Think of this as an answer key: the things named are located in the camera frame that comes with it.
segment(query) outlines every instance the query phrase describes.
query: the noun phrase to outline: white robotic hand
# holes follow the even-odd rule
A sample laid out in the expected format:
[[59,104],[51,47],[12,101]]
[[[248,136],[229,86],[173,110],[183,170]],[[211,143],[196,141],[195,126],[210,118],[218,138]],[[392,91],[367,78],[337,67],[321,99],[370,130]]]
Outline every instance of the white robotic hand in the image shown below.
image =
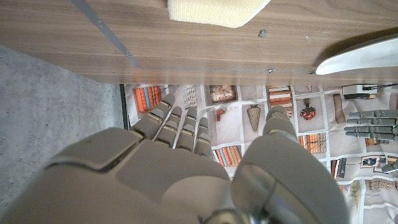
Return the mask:
[[167,95],[130,131],[110,128],[53,157],[2,223],[347,223],[330,173],[297,143],[286,110],[273,107],[263,136],[231,182],[212,158],[208,122]]

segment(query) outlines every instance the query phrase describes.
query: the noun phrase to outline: wooden tabletop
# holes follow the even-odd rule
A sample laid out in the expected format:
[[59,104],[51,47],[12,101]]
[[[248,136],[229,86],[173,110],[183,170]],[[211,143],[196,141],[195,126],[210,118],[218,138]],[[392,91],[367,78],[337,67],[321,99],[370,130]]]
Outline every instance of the wooden tabletop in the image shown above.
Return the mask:
[[[394,0],[272,0],[237,29],[169,19],[164,0],[87,0],[131,63],[71,1],[2,0],[0,44],[108,83],[390,83],[398,67],[315,75],[319,63],[398,33]],[[260,38],[261,30],[266,36]]]

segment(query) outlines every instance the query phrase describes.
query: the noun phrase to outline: gray robotic hand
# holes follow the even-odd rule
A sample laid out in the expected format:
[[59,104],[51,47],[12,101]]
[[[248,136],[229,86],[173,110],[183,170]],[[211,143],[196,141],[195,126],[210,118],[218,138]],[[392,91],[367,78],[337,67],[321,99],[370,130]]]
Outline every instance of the gray robotic hand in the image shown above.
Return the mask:
[[206,118],[195,137],[196,109],[187,112],[172,149],[182,115],[180,108],[172,110],[173,103],[174,96],[167,95],[130,131],[110,128],[68,146],[1,222],[348,222],[337,184],[297,143],[284,108],[270,110],[263,136],[230,181],[212,159]]
[[[345,127],[347,136],[359,138],[373,138],[385,141],[398,140],[398,110],[377,110],[350,113],[349,124],[370,124],[365,126]],[[398,161],[387,164],[381,168],[383,172],[389,173],[398,170]]]

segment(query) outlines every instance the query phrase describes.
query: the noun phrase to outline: book spine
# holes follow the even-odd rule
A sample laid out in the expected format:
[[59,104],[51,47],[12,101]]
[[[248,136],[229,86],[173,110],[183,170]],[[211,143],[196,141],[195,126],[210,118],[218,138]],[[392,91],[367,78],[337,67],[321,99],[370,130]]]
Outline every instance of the book spine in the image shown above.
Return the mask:
[[227,167],[227,166],[228,166],[228,163],[226,162],[223,149],[220,149],[220,154],[221,154],[221,157],[223,158],[224,166]]
[[330,161],[330,174],[332,177],[335,176],[336,163],[337,161]]
[[235,154],[234,147],[230,146],[229,150],[231,151],[232,159],[234,160],[235,165],[239,165],[238,157]]
[[271,106],[271,108],[273,108],[274,106],[283,106],[284,108],[288,108],[288,107],[293,106],[293,104],[287,103],[287,104],[284,104],[284,105],[273,105],[273,106]]
[[282,105],[282,104],[292,104],[292,100],[289,97],[286,98],[278,98],[269,100],[271,106]]
[[147,87],[148,88],[148,97],[149,97],[149,104],[150,104],[150,108],[154,109],[155,108],[155,104],[154,104],[154,99],[152,97],[152,87]]
[[313,134],[313,151],[314,153],[319,153],[318,151],[318,134]]
[[311,134],[311,153],[316,153],[315,147],[317,142],[315,140],[315,134]]
[[303,136],[297,136],[298,143],[303,146]]
[[228,153],[228,157],[229,157],[229,160],[231,161],[231,165],[235,166],[235,161],[234,161],[234,158],[232,157],[231,150],[229,150],[229,147],[226,147],[226,152]]
[[340,159],[340,173],[339,173],[339,177],[344,178],[345,172],[346,172],[346,162],[347,159],[346,158],[342,158]]
[[223,157],[221,156],[221,153],[220,153],[220,150],[217,149],[216,152],[217,152],[217,156],[218,156],[218,160],[219,160],[220,164],[223,165],[223,166],[225,166],[225,165],[224,165]]
[[310,143],[308,144],[308,151],[309,151],[309,153],[312,154],[312,149],[313,149],[313,143],[312,143],[313,137],[312,137],[312,134],[309,134],[308,138],[310,139]]
[[270,86],[268,88],[268,92],[273,92],[273,91],[285,91],[285,90],[290,90],[290,88],[288,86]]
[[336,163],[336,169],[335,169],[334,178],[337,178],[337,173],[338,173],[339,166],[340,166],[340,160],[338,159],[337,163]]
[[305,145],[307,146],[306,149],[308,150],[308,152],[311,151],[310,143],[311,143],[310,136],[309,136],[309,135],[306,135],[306,136],[305,136]]
[[223,153],[224,153],[224,156],[225,156],[225,159],[226,159],[226,163],[228,164],[228,166],[231,166],[232,165],[231,159],[229,158],[229,155],[228,155],[228,152],[226,150],[226,147],[223,147]]
[[159,86],[155,86],[155,99],[156,99],[156,104],[159,104],[160,101],[162,100],[162,92]]
[[157,105],[156,103],[156,96],[155,96],[155,87],[152,87],[152,101],[154,102],[154,106]]
[[277,99],[277,98],[288,98],[288,97],[292,97],[292,95],[290,94],[279,94],[279,95],[270,95],[269,99]]
[[145,94],[145,102],[147,102],[147,108],[150,110],[150,101],[149,101],[149,94],[147,87],[144,87],[144,94]]
[[282,91],[270,91],[270,95],[281,95],[281,94],[291,94],[290,90],[282,90]]
[[234,152],[236,154],[236,157],[238,158],[238,164],[239,164],[242,161],[241,153],[239,152],[239,149],[238,149],[237,146],[233,146],[233,148],[234,148]]
[[211,151],[212,151],[213,156],[214,156],[214,158],[216,159],[216,161],[217,161],[218,163],[220,163],[220,161],[218,160],[217,152],[216,152],[215,150],[211,150]]
[[138,112],[145,113],[144,107],[142,105],[143,102],[142,102],[142,98],[141,98],[141,92],[139,91],[139,89],[135,89],[134,94],[136,96]]

